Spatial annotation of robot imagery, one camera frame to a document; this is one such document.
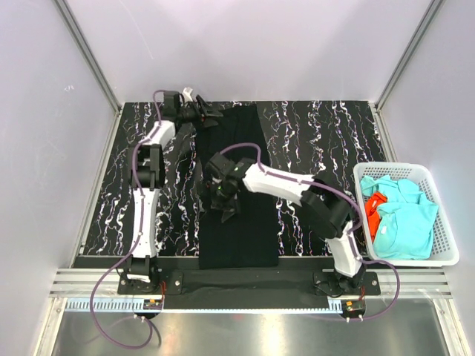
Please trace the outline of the black t shirt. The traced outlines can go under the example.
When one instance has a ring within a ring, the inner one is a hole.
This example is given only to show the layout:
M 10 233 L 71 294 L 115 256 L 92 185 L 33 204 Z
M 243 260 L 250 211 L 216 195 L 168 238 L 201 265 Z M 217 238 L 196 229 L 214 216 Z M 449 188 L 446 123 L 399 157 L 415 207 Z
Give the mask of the black t shirt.
M 204 167 L 218 152 L 231 145 L 254 143 L 261 148 L 261 162 L 270 165 L 266 140 L 257 105 L 237 106 L 222 111 L 217 126 L 197 133 L 197 158 Z M 204 212 L 199 222 L 199 267 L 254 268 L 278 264 L 278 223 L 275 199 L 241 187 L 236 211 L 226 216 L 212 208 L 211 192 L 200 188 Z

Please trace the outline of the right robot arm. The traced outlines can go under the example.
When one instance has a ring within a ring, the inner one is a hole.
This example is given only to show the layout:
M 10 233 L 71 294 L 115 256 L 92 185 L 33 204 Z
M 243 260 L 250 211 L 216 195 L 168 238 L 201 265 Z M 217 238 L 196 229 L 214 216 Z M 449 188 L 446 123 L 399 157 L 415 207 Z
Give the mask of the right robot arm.
M 366 267 L 354 237 L 363 216 L 348 195 L 316 177 L 279 171 L 249 158 L 234 162 L 222 153 L 206 163 L 205 172 L 210 176 L 205 187 L 211 208 L 222 213 L 223 223 L 240 213 L 239 193 L 287 200 L 330 247 L 335 270 L 332 281 L 340 288 L 339 294 L 350 294 L 363 287 Z

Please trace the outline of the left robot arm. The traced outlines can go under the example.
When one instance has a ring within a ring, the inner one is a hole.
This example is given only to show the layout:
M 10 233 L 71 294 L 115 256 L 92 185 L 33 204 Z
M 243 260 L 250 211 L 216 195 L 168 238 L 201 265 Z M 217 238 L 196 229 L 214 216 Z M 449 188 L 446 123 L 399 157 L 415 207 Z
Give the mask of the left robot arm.
M 164 289 L 157 268 L 156 210 L 160 191 L 165 185 L 163 149 L 182 125 L 209 128 L 223 117 L 205 100 L 193 95 L 193 89 L 157 90 L 163 103 L 156 106 L 157 119 L 151 130 L 128 152 L 129 183 L 134 203 L 134 227 L 131 249 L 120 275 L 119 294 L 155 294 Z

